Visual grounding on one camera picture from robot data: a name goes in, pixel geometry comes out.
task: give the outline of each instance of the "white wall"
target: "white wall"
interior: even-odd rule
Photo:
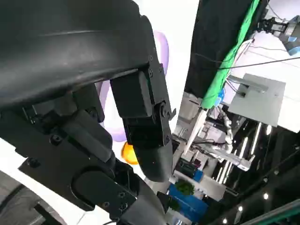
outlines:
[[[290,20],[296,15],[300,15],[300,0],[271,0],[270,5],[282,19]],[[272,17],[274,14],[269,11],[267,16]],[[265,50],[254,48],[253,46],[269,49],[285,49],[279,39],[271,34],[264,32],[256,33],[255,42],[247,50],[246,54],[242,55],[238,60],[236,66],[291,58],[285,51]],[[300,118],[296,115],[300,112],[300,60],[232,70],[233,76],[241,78],[245,73],[286,82],[285,97],[282,102],[278,125],[293,132],[299,132]]]

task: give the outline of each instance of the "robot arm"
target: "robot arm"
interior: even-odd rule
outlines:
[[[173,113],[149,20],[130,0],[16,0],[2,10],[11,28],[0,46],[0,137],[27,158],[19,169],[119,224],[165,225],[159,199],[115,158],[94,84],[110,80],[144,174],[168,180]]]

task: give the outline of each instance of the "black fabric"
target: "black fabric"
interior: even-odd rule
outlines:
[[[204,97],[220,62],[237,42],[240,27],[252,0],[205,0],[199,5],[185,91]]]

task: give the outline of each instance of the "green tape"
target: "green tape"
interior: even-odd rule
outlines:
[[[240,28],[240,32],[238,35],[237,44],[229,51],[229,53],[226,55],[225,59],[223,60],[220,68],[229,68],[232,66],[234,62],[234,58],[236,56],[236,53],[238,49],[240,48],[241,44],[243,43],[246,34],[248,32],[248,29],[250,27],[252,17],[254,15],[254,12],[258,6],[259,0],[253,0],[247,15],[244,19],[244,22]],[[227,74],[230,69],[221,69],[218,70],[214,80],[212,81],[208,91],[206,92],[206,95],[203,98],[203,101],[201,103],[201,107],[205,109],[210,109],[214,106],[215,101],[218,97],[219,92],[221,91],[224,82],[226,81]]]

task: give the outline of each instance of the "purple object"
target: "purple object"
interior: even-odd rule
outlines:
[[[154,40],[158,56],[158,61],[163,64],[165,75],[169,65],[169,45],[167,38],[161,32],[154,31]]]
[[[163,33],[154,31],[153,34],[158,60],[163,64],[166,75],[169,64],[169,45]],[[111,134],[114,141],[126,141],[127,139],[123,126],[123,120],[118,114],[118,109],[113,98],[109,81],[102,82],[99,98],[105,114],[105,119],[102,126]]]

